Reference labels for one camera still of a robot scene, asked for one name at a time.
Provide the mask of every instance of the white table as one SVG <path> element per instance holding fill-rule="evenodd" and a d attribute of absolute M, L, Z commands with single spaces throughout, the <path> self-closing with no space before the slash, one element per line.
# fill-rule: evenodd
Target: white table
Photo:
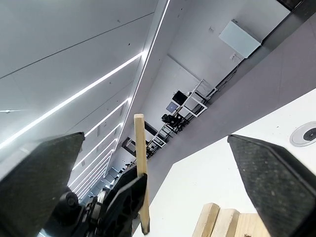
<path fill-rule="evenodd" d="M 289 143 L 296 128 L 316 121 L 316 113 L 309 108 L 315 98 L 316 89 L 235 134 L 284 146 L 316 174 L 316 159 L 312 155 L 316 143 L 300 148 Z M 147 236 L 191 237 L 202 207 L 208 202 L 240 212 L 256 212 L 246 194 L 226 137 L 172 166 L 151 203 L 151 232 Z M 134 237 L 141 236 L 139 226 Z"/>

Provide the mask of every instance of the white wall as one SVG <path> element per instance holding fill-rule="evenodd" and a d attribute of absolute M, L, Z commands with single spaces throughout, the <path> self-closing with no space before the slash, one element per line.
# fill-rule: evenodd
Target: white wall
<path fill-rule="evenodd" d="M 240 62 L 237 58 L 234 61 L 230 59 L 234 50 L 218 38 L 229 21 L 238 20 L 262 40 L 288 13 L 275 0 L 193 1 L 173 40 L 169 55 L 199 79 L 205 79 L 210 91 Z M 146 121 L 159 130 L 163 125 L 162 115 L 169 114 L 166 107 L 173 94 L 177 90 L 191 91 L 198 82 L 186 69 L 166 56 L 141 109 Z M 181 114 L 186 115 L 187 112 L 183 110 Z"/>
<path fill-rule="evenodd" d="M 227 24 L 236 19 L 262 41 L 288 13 L 276 0 L 193 1 L 169 54 L 216 86 L 240 62 L 230 59 L 235 51 L 218 37 Z"/>
<path fill-rule="evenodd" d="M 111 164 L 111 167 L 113 167 L 115 170 L 120 171 L 123 167 L 125 167 L 125 164 L 130 163 L 131 161 L 134 161 L 135 157 L 131 155 L 127 150 L 120 147 L 113 154 L 112 159 L 113 159 L 113 163 Z"/>
<path fill-rule="evenodd" d="M 316 89 L 234 134 L 281 145 L 316 175 L 316 159 L 311 156 L 316 143 L 298 148 L 289 142 L 296 128 L 316 120 L 316 114 L 310 113 L 315 96 Z M 209 202 L 240 212 L 256 212 L 243 186 L 227 137 L 172 166 L 151 203 L 148 236 L 191 237 L 203 205 Z M 140 226 L 134 236 L 143 236 Z"/>
<path fill-rule="evenodd" d="M 170 114 L 166 107 L 172 101 L 174 94 L 178 90 L 183 93 L 190 92 L 198 82 L 195 77 L 166 56 L 141 109 L 145 115 L 145 120 L 155 129 L 160 130 L 164 125 L 161 117 L 163 114 Z M 196 104 L 193 102 L 191 105 L 188 104 L 188 107 L 193 108 Z M 188 112 L 182 110 L 180 114 L 185 116 Z"/>

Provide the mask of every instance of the black equipment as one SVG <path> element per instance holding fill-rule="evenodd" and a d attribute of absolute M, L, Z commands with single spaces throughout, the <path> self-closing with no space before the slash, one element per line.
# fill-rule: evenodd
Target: black equipment
<path fill-rule="evenodd" d="M 189 121 L 187 119 L 185 119 L 182 115 L 177 114 L 177 115 L 167 115 L 164 114 L 161 117 L 161 120 L 165 123 L 167 123 L 170 127 L 172 127 L 173 132 L 174 133 L 178 133 L 180 131 L 182 131 L 183 127 L 185 127 L 185 125 L 189 124 Z"/>
<path fill-rule="evenodd" d="M 147 175 L 137 177 L 133 166 L 80 205 L 67 182 L 83 141 L 75 133 L 27 144 L 1 163 L 1 237 L 34 237 L 41 228 L 52 237 L 131 237 Z"/>
<path fill-rule="evenodd" d="M 175 95 L 172 97 L 172 100 L 175 101 L 178 105 L 183 105 L 187 98 L 188 97 L 185 94 L 178 90 L 177 93 L 175 93 Z"/>
<path fill-rule="evenodd" d="M 230 135 L 248 196 L 272 237 L 316 236 L 316 177 L 281 146 Z"/>

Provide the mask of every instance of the computer monitor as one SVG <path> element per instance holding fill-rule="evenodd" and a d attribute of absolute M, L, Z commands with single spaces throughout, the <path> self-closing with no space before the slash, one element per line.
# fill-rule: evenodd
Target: computer monitor
<path fill-rule="evenodd" d="M 178 108 L 178 106 L 173 103 L 173 102 L 170 102 L 170 104 L 167 106 L 167 110 L 170 112 L 170 113 L 173 113 L 176 109 Z"/>

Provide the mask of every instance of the wooden block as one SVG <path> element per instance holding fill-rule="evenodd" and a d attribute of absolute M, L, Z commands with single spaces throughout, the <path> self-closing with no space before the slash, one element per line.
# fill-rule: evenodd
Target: wooden block
<path fill-rule="evenodd" d="M 218 205 L 214 203 L 205 204 L 198 218 L 192 237 L 210 237 L 218 212 Z"/>
<path fill-rule="evenodd" d="M 239 215 L 235 237 L 270 237 L 258 214 Z"/>
<path fill-rule="evenodd" d="M 211 237 L 234 237 L 239 212 L 235 209 L 220 209 Z"/>
<path fill-rule="evenodd" d="M 145 138 L 145 120 L 143 114 L 134 115 L 135 125 L 135 142 L 136 142 L 136 162 L 137 175 L 147 174 L 147 158 L 146 158 L 146 138 Z M 148 234 L 150 231 L 149 217 L 149 196 L 148 188 L 146 188 L 144 204 L 139 211 L 140 221 L 143 234 Z"/>

